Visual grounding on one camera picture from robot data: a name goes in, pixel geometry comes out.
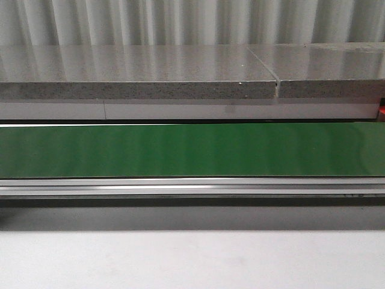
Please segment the grey speckled stone slab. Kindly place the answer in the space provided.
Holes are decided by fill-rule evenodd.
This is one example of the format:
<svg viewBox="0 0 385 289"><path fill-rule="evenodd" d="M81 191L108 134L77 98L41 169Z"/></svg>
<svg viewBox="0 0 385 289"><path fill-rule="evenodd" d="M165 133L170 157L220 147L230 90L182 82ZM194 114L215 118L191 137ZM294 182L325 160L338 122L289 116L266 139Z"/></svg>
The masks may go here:
<svg viewBox="0 0 385 289"><path fill-rule="evenodd" d="M2 99L272 99L245 46L2 46Z"/></svg>
<svg viewBox="0 0 385 289"><path fill-rule="evenodd" d="M250 45L278 82L280 99L384 97L384 43Z"/></svg>

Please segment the grey speckled stone slab left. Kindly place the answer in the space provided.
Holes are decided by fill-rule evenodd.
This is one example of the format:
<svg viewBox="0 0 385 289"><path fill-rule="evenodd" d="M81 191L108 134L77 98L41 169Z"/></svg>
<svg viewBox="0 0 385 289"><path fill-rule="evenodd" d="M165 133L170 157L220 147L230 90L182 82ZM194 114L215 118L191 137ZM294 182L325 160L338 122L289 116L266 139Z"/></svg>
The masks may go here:
<svg viewBox="0 0 385 289"><path fill-rule="evenodd" d="M2 46L2 99L272 99L245 46Z"/></svg>

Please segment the grey speckled stone slab right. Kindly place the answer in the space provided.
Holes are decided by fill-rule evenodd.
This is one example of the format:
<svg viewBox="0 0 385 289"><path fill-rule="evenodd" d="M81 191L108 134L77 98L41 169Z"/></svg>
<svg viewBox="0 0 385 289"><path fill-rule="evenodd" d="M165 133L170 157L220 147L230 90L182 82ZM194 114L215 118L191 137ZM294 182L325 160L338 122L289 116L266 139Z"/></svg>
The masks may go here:
<svg viewBox="0 0 385 289"><path fill-rule="evenodd" d="M384 97L384 43L250 45L278 82L280 99Z"/></svg>

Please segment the white corrugated curtain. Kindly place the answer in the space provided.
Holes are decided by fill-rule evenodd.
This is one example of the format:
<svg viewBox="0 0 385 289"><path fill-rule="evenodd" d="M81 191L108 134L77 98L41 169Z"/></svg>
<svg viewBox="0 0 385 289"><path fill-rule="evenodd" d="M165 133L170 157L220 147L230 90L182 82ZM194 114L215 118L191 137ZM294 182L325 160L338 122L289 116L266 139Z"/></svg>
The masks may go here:
<svg viewBox="0 0 385 289"><path fill-rule="evenodd" d="M384 40L383 1L2 1L2 45Z"/></svg>

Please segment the aluminium conveyor side rail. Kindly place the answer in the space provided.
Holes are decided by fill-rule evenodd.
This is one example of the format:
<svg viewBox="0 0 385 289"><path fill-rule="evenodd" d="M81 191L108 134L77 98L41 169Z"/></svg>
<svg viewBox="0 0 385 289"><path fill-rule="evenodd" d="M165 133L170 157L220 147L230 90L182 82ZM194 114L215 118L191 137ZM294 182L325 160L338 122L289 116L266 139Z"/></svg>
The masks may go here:
<svg viewBox="0 0 385 289"><path fill-rule="evenodd" d="M383 196L383 177L5 179L1 198Z"/></svg>

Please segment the green conveyor belt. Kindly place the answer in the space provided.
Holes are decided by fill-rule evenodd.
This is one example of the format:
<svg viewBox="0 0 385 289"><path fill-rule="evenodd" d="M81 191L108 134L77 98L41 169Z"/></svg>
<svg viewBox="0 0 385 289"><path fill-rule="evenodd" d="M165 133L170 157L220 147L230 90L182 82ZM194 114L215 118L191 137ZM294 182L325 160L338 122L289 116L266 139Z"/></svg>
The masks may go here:
<svg viewBox="0 0 385 289"><path fill-rule="evenodd" d="M380 122L1 129L6 179L383 175Z"/></svg>

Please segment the white panel under slab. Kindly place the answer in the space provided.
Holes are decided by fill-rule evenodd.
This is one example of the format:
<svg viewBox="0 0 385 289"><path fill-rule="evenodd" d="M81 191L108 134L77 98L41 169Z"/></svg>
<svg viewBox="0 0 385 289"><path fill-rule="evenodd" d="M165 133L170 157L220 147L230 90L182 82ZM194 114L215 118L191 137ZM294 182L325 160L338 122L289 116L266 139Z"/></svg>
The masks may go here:
<svg viewBox="0 0 385 289"><path fill-rule="evenodd" d="M377 100L2 100L2 120L374 119Z"/></svg>

